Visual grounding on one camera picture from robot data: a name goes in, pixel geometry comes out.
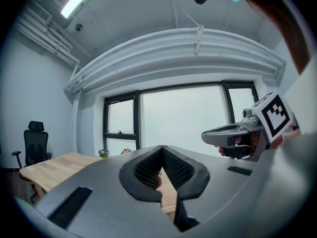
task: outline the potted plant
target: potted plant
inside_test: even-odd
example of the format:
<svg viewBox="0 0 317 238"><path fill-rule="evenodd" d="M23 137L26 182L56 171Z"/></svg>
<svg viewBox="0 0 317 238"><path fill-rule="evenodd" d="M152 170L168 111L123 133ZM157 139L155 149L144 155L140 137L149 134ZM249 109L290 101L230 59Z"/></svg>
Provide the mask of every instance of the potted plant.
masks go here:
<svg viewBox="0 0 317 238"><path fill-rule="evenodd" d="M129 153L129 152L132 152L132 150L129 148L124 148L120 154L125 154L125 153Z"/></svg>
<svg viewBox="0 0 317 238"><path fill-rule="evenodd" d="M100 149L99 150L99 157L102 157L103 159L106 159L109 157L110 153L106 149Z"/></svg>

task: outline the handheld controller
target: handheld controller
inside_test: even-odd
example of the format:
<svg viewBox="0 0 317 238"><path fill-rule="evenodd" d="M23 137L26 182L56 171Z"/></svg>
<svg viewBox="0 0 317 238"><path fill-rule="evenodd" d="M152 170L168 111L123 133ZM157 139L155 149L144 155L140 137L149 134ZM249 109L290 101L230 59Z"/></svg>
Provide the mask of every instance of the handheld controller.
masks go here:
<svg viewBox="0 0 317 238"><path fill-rule="evenodd" d="M202 140L220 146L227 157L257 160L265 149L290 125L290 108L277 91L267 94L251 108L244 109L242 120L202 133ZM257 146L252 145L251 136L259 136Z"/></svg>

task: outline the white bracket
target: white bracket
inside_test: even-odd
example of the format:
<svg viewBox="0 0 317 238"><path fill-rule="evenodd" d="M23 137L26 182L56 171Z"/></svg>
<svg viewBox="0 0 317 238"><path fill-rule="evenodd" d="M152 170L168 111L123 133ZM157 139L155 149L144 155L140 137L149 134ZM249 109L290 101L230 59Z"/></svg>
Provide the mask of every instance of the white bracket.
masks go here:
<svg viewBox="0 0 317 238"><path fill-rule="evenodd" d="M58 48L59 48L59 43L57 44L57 46L56 46L56 48L55 48L55 50L54 50L53 55L55 55L55 54L56 54L56 51L58 50Z"/></svg>
<svg viewBox="0 0 317 238"><path fill-rule="evenodd" d="M189 17L196 25L196 40L194 41L194 55L198 56L200 52L200 45L202 43L202 38L203 38L203 31L204 31L204 26L199 25L194 19L192 19L191 16L189 16L187 13L185 13L187 17Z"/></svg>

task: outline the black cushion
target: black cushion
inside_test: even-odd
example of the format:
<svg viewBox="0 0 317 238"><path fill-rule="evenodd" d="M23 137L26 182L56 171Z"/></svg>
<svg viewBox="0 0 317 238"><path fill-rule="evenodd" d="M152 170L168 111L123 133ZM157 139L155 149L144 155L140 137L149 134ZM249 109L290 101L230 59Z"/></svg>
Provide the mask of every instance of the black cushion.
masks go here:
<svg viewBox="0 0 317 238"><path fill-rule="evenodd" d="M30 121L29 130L44 131L44 124L41 121Z"/></svg>
<svg viewBox="0 0 317 238"><path fill-rule="evenodd" d="M47 160L48 137L48 133L44 131L24 131L25 164L29 166Z"/></svg>

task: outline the chair armrest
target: chair armrest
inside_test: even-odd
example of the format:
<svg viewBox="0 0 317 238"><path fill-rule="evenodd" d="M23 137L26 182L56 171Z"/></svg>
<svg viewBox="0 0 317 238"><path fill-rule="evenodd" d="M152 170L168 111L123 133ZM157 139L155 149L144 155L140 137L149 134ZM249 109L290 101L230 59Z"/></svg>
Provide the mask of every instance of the chair armrest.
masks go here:
<svg viewBox="0 0 317 238"><path fill-rule="evenodd" d="M13 155L13 156L17 156L17 155L20 154L20 153L21 153L21 152L16 151L16 152L13 152L12 155Z"/></svg>
<svg viewBox="0 0 317 238"><path fill-rule="evenodd" d="M20 151L16 151L16 152L13 152L12 155L16 156L16 159L18 161L19 167L22 168L22 165L21 165L21 162L20 162L20 158L19 158L19 154L20 153L21 153Z"/></svg>
<svg viewBox="0 0 317 238"><path fill-rule="evenodd" d="M46 157L50 160L52 158L52 153L46 153Z"/></svg>

